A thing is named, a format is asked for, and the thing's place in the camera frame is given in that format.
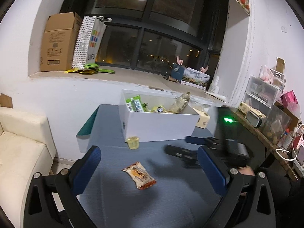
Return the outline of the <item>person's hand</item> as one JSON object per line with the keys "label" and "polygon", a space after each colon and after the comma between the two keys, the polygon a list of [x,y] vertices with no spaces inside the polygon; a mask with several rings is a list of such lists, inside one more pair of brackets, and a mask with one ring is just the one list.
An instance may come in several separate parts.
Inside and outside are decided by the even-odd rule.
{"label": "person's hand", "polygon": [[242,175],[246,175],[246,176],[255,176],[255,173],[253,172],[252,168],[249,166],[246,167],[240,167],[238,169],[238,171],[242,174]]}

